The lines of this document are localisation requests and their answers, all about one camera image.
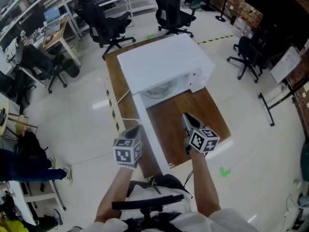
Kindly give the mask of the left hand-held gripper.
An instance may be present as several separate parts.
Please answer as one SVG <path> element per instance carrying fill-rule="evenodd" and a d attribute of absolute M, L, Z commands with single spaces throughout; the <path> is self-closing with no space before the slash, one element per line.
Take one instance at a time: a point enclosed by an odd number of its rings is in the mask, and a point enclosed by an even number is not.
<path fill-rule="evenodd" d="M 125 139 L 116 139 L 113 145 L 114 159 L 119 165 L 135 165 L 141 157 L 140 125 L 120 134 Z"/>

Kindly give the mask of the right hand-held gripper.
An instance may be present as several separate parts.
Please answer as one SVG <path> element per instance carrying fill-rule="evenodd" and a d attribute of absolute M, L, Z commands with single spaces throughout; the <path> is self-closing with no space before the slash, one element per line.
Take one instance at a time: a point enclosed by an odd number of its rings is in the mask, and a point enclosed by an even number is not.
<path fill-rule="evenodd" d="M 186 147 L 199 153 L 213 151 L 220 141 L 220 137 L 212 129 L 205 128 L 205 124 L 190 113 L 183 114 L 183 129 L 188 136 L 185 139 Z"/>

